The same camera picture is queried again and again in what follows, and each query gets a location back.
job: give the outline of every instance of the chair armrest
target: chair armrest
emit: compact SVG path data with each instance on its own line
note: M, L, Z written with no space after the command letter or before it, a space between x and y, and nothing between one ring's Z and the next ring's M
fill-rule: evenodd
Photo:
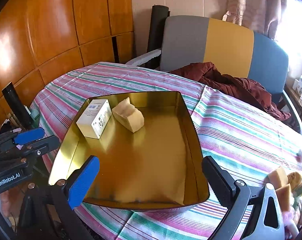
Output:
M291 112L291 115L296 123L297 129L299 129L299 132L302 135L302 120L299 117L292 101L290 100L289 96L287 93L283 90L283 100L285 101L287 107L289 108L289 111Z
M145 53L139 57L136 57L134 59L131 59L126 63L126 65L131 65L131 66L140 66L144 63L147 63L149 60L151 60L154 57L160 56L161 55L161 50L160 49L155 49L152 50L148 53Z

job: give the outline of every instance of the hand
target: hand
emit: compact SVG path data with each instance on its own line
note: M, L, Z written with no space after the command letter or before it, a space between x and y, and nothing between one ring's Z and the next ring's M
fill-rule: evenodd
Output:
M0 200L1 200L1 210L5 217L9 217L10 215L10 199L9 199L9 191L5 191L0 194Z

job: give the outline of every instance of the metallic gold box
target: metallic gold box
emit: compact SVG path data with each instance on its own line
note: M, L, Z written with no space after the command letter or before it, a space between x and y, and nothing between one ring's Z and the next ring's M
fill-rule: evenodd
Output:
M132 133L111 116L100 139L82 135L76 121L93 99L110 107L129 97L145 125ZM85 202L150 211L188 209L209 197L198 136L180 92L150 91L88 98L75 116L54 160L49 184L67 179L90 155L100 171Z

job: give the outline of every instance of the wooden cabinet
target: wooden cabinet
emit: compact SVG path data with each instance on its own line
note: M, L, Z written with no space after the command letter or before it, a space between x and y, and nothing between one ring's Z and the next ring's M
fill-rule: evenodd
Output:
M9 0L0 12L0 123L10 111L1 92L9 82L29 106L64 73L125 63L132 51L131 0Z

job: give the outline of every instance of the bolt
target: bolt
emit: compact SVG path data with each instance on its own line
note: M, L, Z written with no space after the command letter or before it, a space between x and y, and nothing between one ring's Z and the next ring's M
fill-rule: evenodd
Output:
M238 179L237 181L235 181L236 185L238 185L239 187L243 187L245 186L245 182L241 179Z
M29 189L33 189L35 186L36 186L36 185L35 185L33 182L31 182L31 183L28 185L28 188L29 188Z
M57 181L58 186L63 186L64 184L66 184L66 181L64 179L60 179Z
M266 187L270 190L274 189L274 186L271 183L267 183Z

